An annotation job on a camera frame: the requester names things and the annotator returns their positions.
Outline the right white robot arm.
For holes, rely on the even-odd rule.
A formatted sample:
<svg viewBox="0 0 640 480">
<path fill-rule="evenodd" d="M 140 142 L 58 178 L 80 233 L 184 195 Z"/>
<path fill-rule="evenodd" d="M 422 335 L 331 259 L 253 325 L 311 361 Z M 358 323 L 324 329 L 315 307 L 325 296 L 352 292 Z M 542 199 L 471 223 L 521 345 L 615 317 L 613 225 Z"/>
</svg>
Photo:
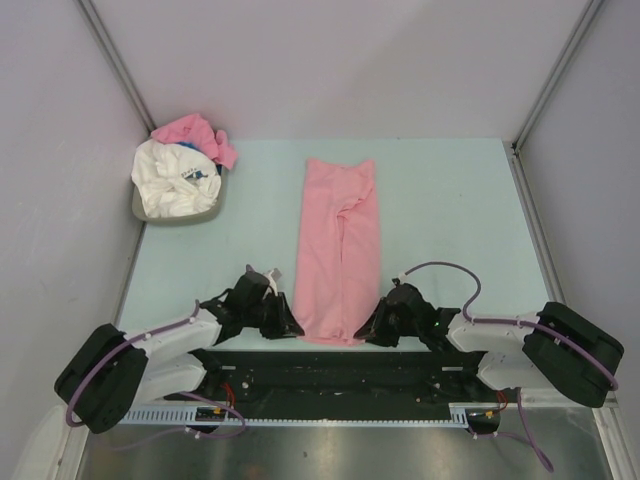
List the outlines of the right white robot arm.
<svg viewBox="0 0 640 480">
<path fill-rule="evenodd" d="M 461 388 L 473 401 L 496 390 L 553 388 L 569 400 L 599 408 L 618 387 L 620 341 L 559 302 L 504 319 L 469 320 L 458 308 L 435 307 L 409 283 L 382 297 L 355 338 L 395 347 L 414 337 L 431 352 L 474 354 Z"/>
</svg>

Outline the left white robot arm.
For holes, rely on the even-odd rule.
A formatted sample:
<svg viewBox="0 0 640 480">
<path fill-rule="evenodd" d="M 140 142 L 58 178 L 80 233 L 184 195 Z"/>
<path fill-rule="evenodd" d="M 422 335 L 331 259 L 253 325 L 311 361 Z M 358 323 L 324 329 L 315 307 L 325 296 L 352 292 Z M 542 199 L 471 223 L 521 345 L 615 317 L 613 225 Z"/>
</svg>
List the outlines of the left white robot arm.
<svg viewBox="0 0 640 480">
<path fill-rule="evenodd" d="M 221 294 L 196 302 L 191 313 L 139 333 L 97 327 L 54 383 L 65 422 L 102 434 L 130 408 L 166 395 L 214 397 L 221 376 L 196 354 L 255 328 L 268 340 L 301 337 L 277 273 L 246 271 Z"/>
</svg>

